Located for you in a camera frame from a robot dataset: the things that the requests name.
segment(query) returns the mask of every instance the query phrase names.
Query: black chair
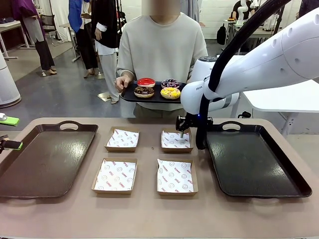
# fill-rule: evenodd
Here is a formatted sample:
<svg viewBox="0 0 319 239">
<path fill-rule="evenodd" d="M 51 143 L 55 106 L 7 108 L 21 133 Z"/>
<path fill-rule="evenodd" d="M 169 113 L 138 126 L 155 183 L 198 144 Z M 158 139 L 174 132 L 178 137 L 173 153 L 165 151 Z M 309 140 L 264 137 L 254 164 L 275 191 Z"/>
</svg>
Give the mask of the black chair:
<svg viewBox="0 0 319 239">
<path fill-rule="evenodd" d="M 44 32 L 46 34 L 49 34 L 49 36 L 50 36 L 52 45 L 57 46 L 57 45 L 60 45 L 61 43 L 54 45 L 53 38 L 51 35 L 52 32 L 55 32 L 56 39 L 61 40 L 59 33 L 56 29 L 56 26 L 55 26 L 54 17 L 55 17 L 55 15 L 41 15 L 41 21 L 42 21 L 42 26 L 43 26 Z"/>
</svg>

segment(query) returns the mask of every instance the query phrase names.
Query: small cardboard box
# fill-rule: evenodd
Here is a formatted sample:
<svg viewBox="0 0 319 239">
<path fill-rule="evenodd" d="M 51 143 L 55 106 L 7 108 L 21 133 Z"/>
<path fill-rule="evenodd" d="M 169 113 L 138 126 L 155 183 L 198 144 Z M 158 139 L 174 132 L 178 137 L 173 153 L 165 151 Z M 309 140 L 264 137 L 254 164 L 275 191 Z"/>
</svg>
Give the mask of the small cardboard box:
<svg viewBox="0 0 319 239">
<path fill-rule="evenodd" d="M 97 190 L 95 189 L 95 184 L 96 184 L 96 180 L 98 178 L 101 166 L 103 164 L 103 162 L 105 161 L 113 161 L 113 162 L 126 162 L 126 163 L 135 163 L 135 170 L 134 170 L 134 177 L 133 177 L 133 183 L 132 183 L 132 188 L 131 190 L 125 190 L 125 191 L 107 191 L 107 190 Z M 104 158 L 103 161 L 101 162 L 101 165 L 95 175 L 93 184 L 92 184 L 92 190 L 98 194 L 131 194 L 133 191 L 133 187 L 134 187 L 134 182 L 135 182 L 135 176 L 136 176 L 136 170 L 138 167 L 138 159 L 137 158 Z"/>
<path fill-rule="evenodd" d="M 166 158 L 166 159 L 161 159 L 162 161 L 172 161 L 172 162 L 184 162 L 184 163 L 190 163 L 190 171 L 191 171 L 191 178 L 193 182 L 193 189 L 194 192 L 188 192 L 188 193 L 169 193 L 169 192 L 160 192 L 159 191 L 159 185 L 158 182 L 156 182 L 157 185 L 157 192 L 160 195 L 163 196 L 194 196 L 198 192 L 198 183 L 197 183 L 197 175 L 196 175 L 196 168 L 194 161 L 192 159 L 174 159 L 174 158 Z"/>
<path fill-rule="evenodd" d="M 139 134 L 139 139 L 140 139 L 140 130 L 138 128 L 134 128 L 134 127 L 125 127 L 125 126 L 113 126 L 110 129 L 110 132 L 108 134 L 108 141 L 105 144 L 105 147 L 108 151 L 117 151 L 117 152 L 135 152 L 136 147 L 109 147 L 108 142 L 110 141 L 112 135 L 114 134 L 114 130 L 115 129 L 120 129 L 120 130 L 125 130 L 125 131 L 130 131 L 130 132 L 135 132 Z"/>
<path fill-rule="evenodd" d="M 193 138 L 191 135 L 191 131 L 190 128 L 188 128 L 187 130 L 184 131 L 184 134 L 188 133 L 189 134 L 189 144 L 190 144 L 190 148 L 164 148 L 162 146 L 162 133 L 163 131 L 165 133 L 180 133 L 180 131 L 174 129 L 174 128 L 162 128 L 161 132 L 160 132 L 160 146 L 163 152 L 165 153 L 190 153 L 192 152 L 192 150 L 194 149 L 194 142 L 193 142 Z"/>
</svg>

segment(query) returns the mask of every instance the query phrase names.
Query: gray pants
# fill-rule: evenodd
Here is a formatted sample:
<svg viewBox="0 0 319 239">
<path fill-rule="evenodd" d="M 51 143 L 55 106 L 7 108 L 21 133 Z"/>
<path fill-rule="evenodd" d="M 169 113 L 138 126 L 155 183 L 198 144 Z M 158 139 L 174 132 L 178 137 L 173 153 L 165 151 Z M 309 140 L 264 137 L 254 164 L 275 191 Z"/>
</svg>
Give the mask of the gray pants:
<svg viewBox="0 0 319 239">
<path fill-rule="evenodd" d="M 114 83 L 116 80 L 116 53 L 112 55 L 99 55 L 99 57 L 112 101 L 119 101 L 120 93 L 115 89 Z"/>
<path fill-rule="evenodd" d="M 175 111 L 161 111 L 161 110 L 151 110 L 145 107 L 140 106 L 139 104 L 135 105 L 134 115 L 136 118 L 170 118 L 175 119 L 177 116 L 185 116 L 186 111 L 184 109 L 178 109 Z"/>
</svg>

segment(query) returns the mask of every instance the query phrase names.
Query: tray handle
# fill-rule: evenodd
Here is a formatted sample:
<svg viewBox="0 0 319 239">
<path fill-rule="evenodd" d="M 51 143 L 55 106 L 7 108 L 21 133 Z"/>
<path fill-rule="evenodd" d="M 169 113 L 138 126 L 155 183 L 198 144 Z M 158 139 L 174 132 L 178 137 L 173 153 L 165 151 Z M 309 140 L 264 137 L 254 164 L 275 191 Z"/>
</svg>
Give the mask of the tray handle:
<svg viewBox="0 0 319 239">
<path fill-rule="evenodd" d="M 65 129 L 61 129 L 61 126 L 64 124 L 75 124 L 78 126 L 77 129 L 73 129 L 73 128 L 65 128 Z M 55 128 L 56 131 L 85 131 L 85 126 L 79 122 L 76 121 L 72 121 L 72 120 L 66 120 L 66 121 L 62 121 L 60 123 L 57 123 L 55 125 L 52 125 L 53 128 Z"/>
<path fill-rule="evenodd" d="M 240 128 L 239 129 L 235 129 L 235 128 L 224 129 L 223 127 L 228 124 L 235 124 L 235 125 L 238 125 Z M 223 132 L 241 132 L 241 131 L 244 131 L 246 125 L 239 123 L 237 121 L 226 121 L 224 123 L 214 125 L 214 127 L 217 127 L 219 131 L 223 131 Z"/>
</svg>

